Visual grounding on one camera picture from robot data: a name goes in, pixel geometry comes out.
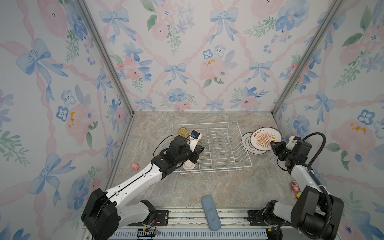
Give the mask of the white plate green rim logo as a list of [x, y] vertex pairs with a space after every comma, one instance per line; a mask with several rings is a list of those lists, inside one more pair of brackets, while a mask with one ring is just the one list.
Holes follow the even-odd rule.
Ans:
[[251, 144], [251, 136], [252, 136], [252, 132], [248, 132], [248, 133], [245, 133], [243, 136], [242, 136], [242, 145], [243, 147], [251, 154], [253, 155], [262, 155], [262, 154], [265, 154], [266, 151], [260, 151], [260, 150], [257, 150], [256, 148], [254, 148]]

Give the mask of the aluminium front rail frame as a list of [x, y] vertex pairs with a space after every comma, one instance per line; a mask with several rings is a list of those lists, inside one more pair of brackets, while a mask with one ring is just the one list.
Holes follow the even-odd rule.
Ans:
[[276, 225], [258, 220], [260, 208], [217, 208], [221, 227], [213, 231], [203, 208], [157, 208], [148, 224], [114, 228], [107, 223], [105, 240], [272, 240]]

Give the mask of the right aluminium corner post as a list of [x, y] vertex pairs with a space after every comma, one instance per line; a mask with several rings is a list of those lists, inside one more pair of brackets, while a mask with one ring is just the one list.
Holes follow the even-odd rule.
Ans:
[[292, 77], [288, 81], [287, 85], [285, 86], [282, 94], [279, 96], [278, 101], [272, 110], [272, 115], [274, 117], [278, 115], [279, 110], [282, 108], [285, 99], [288, 97], [290, 91], [296, 84], [296, 81], [304, 71], [312, 55], [316, 52], [320, 41], [325, 37], [326, 32], [330, 28], [332, 22], [337, 17], [338, 12], [340, 11], [340, 8], [343, 4], [344, 1], [342, 0], [331, 1], [331, 5], [325, 14], [323, 22], [319, 24], [317, 31], [314, 34], [313, 40], [308, 45], [306, 51], [302, 56], [302, 60], [299, 62], [297, 69], [293, 72]]

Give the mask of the white ribbed bowl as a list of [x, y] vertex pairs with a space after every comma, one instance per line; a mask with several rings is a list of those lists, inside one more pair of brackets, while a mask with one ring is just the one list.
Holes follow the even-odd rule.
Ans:
[[184, 177], [193, 177], [196, 174], [196, 164], [192, 163], [190, 160], [186, 161], [183, 164], [183, 176]]

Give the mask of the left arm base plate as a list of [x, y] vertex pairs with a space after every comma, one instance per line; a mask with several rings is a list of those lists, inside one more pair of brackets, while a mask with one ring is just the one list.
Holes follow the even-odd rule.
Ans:
[[129, 227], [153, 227], [156, 225], [157, 227], [166, 227], [169, 221], [169, 213], [168, 210], [156, 210], [154, 212], [150, 212], [149, 216], [141, 223], [132, 223]]

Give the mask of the yellow translucent plastic cup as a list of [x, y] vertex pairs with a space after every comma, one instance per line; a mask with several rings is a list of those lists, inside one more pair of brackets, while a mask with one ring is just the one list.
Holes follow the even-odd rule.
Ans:
[[180, 135], [180, 136], [182, 136], [182, 137], [187, 139], [189, 137], [189, 131], [185, 127], [179, 128], [178, 129], [178, 135]]

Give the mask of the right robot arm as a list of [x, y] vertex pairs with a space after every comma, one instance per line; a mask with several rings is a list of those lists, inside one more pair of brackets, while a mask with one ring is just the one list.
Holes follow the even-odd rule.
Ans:
[[293, 137], [289, 143], [271, 142], [279, 161], [285, 162], [288, 173], [296, 180], [301, 195], [294, 206], [276, 200], [267, 203], [262, 221], [268, 225], [287, 224], [312, 240], [335, 239], [344, 202], [332, 196], [305, 162], [312, 145]]

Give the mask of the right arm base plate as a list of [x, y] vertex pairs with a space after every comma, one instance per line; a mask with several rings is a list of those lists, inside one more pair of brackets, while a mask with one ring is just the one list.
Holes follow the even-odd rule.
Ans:
[[266, 227], [268, 224], [264, 221], [264, 213], [265, 209], [260, 210], [249, 210], [248, 217], [246, 220], [249, 222], [251, 227]]

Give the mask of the aluminium corner post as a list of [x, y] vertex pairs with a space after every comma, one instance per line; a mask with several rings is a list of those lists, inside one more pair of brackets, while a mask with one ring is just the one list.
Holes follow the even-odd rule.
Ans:
[[133, 108], [132, 108], [131, 104], [129, 103], [129, 99], [128, 99], [127, 94], [124, 90], [124, 86], [121, 83], [115, 68], [113, 67], [111, 58], [110, 58], [108, 51], [107, 51], [107, 48], [106, 48], [105, 44], [103, 43], [100, 32], [99, 32], [99, 30], [95, 24], [95, 21], [94, 21], [92, 14], [91, 14], [88, 6], [87, 6], [86, 1], [75, 0], [74, 2], [75, 2], [76, 7], [79, 9], [80, 14], [82, 15], [82, 17], [85, 20], [85, 25], [89, 29], [91, 37], [95, 41], [96, 48], [97, 48], [99, 54], [101, 55], [103, 62], [105, 63], [105, 66], [108, 70], [108, 73], [110, 74], [110, 76], [112, 78], [113, 83], [116, 85], [116, 87], [118, 89], [118, 93], [120, 94], [124, 105], [128, 109], [129, 116], [133, 117], [134, 116]]
[[313, 40], [308, 45], [306, 51], [302, 56], [302, 60], [299, 62], [297, 69], [293, 72], [292, 77], [288, 81], [287, 85], [285, 86], [282, 94], [279, 96], [278, 101], [272, 110], [272, 115], [274, 117], [278, 115], [279, 110], [282, 108], [285, 99], [288, 97], [290, 91], [296, 84], [296, 81], [304, 71], [312, 55], [316, 52], [320, 41], [325, 37], [326, 32], [330, 28], [332, 22], [337, 17], [338, 12], [340, 11], [340, 8], [343, 4], [344, 1], [342, 0], [331, 1], [331, 5], [325, 14], [323, 22], [319, 24], [317, 31], [314, 34]]

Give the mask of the left aluminium corner post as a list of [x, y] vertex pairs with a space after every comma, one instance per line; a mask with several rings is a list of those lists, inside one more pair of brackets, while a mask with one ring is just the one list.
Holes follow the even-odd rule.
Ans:
[[129, 116], [133, 117], [134, 116], [133, 108], [132, 108], [131, 104], [129, 103], [129, 99], [128, 99], [127, 94], [124, 90], [124, 86], [121, 83], [115, 68], [113, 67], [111, 58], [110, 58], [108, 51], [107, 51], [107, 48], [106, 48], [105, 44], [103, 43], [100, 32], [99, 32], [99, 30], [95, 24], [95, 21], [94, 21], [92, 14], [91, 14], [88, 6], [87, 6], [86, 1], [75, 0], [74, 2], [75, 2], [76, 7], [79, 9], [80, 14], [82, 15], [82, 17], [85, 20], [85, 25], [89, 29], [91, 37], [95, 41], [96, 48], [97, 48], [99, 54], [101, 55], [103, 62], [105, 63], [105, 66], [108, 70], [108, 73], [110, 74], [110, 76], [112, 78], [113, 83], [116, 85], [116, 87], [118, 89], [118, 93], [120, 94], [124, 105], [128, 109]]

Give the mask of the small pink toy figure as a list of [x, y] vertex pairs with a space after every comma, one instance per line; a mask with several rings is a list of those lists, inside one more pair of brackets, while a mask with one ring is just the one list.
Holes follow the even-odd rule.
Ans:
[[136, 171], [140, 169], [140, 166], [136, 163], [131, 164], [131, 167], [132, 167], [132, 169], [134, 169]]

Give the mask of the blue oval sponge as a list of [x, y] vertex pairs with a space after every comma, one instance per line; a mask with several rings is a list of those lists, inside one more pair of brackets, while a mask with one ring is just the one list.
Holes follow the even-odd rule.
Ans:
[[202, 206], [210, 230], [214, 232], [220, 230], [222, 223], [212, 197], [204, 196], [202, 198]]

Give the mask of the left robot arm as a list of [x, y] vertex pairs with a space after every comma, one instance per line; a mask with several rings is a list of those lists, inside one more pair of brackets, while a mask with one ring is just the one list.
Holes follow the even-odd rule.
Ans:
[[197, 131], [193, 131], [188, 138], [174, 135], [169, 147], [153, 157], [140, 172], [106, 191], [93, 191], [81, 216], [92, 238], [107, 240], [117, 229], [131, 224], [153, 225], [156, 208], [148, 200], [141, 200], [135, 205], [128, 203], [184, 163], [196, 164], [205, 149], [198, 144], [201, 138]]

